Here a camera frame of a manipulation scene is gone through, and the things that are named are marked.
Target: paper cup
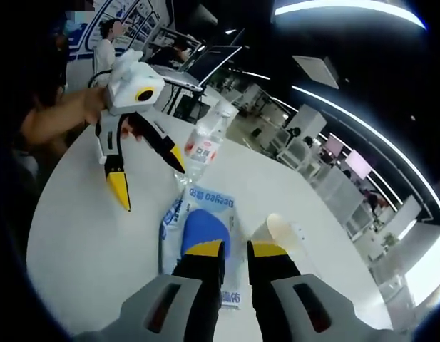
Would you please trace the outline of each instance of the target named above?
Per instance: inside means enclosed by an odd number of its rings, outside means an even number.
[[[300,246],[294,229],[278,214],[270,214],[251,236],[252,241],[274,242],[287,253],[295,252]]]

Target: desk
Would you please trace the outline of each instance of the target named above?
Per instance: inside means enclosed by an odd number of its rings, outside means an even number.
[[[193,129],[155,110],[152,115],[180,145]],[[106,186],[96,146],[94,129],[88,128],[57,165],[34,214],[26,256],[40,298],[72,334],[107,326],[121,304],[158,274],[158,227],[178,195],[172,169],[145,143],[126,139],[133,209],[125,211]],[[272,212],[299,223],[315,272],[353,301],[362,320],[391,327],[381,294],[347,234],[297,172],[225,140],[200,185],[235,196],[248,235]],[[304,260],[296,262],[309,271]],[[246,264],[241,277],[242,309],[220,310],[215,341],[261,341]]]

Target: monitor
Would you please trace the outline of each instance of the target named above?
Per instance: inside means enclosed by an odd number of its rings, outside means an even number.
[[[372,166],[356,150],[351,151],[345,162],[362,180],[372,171]]]
[[[198,80],[199,86],[201,86],[219,67],[241,49],[242,46],[212,46],[196,62],[189,66],[186,71]]]
[[[343,144],[330,135],[327,139],[326,145],[324,145],[324,148],[331,152],[334,157],[338,157],[342,151]]]

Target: white chair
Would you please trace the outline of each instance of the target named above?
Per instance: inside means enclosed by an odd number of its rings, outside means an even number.
[[[275,138],[270,141],[267,151],[271,154],[281,152],[290,138],[291,135],[284,128],[279,128],[275,133]]]
[[[297,138],[292,139],[290,144],[277,155],[279,162],[296,171],[304,167],[310,158],[310,147]]]
[[[310,181],[321,170],[321,164],[316,160],[310,160],[307,166],[300,171],[300,174],[306,180]]]

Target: laptop screen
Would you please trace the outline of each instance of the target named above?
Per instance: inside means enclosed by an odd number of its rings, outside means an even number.
[[[205,81],[228,59],[240,51],[242,46],[212,46],[197,59],[187,72],[199,81],[199,85]]]

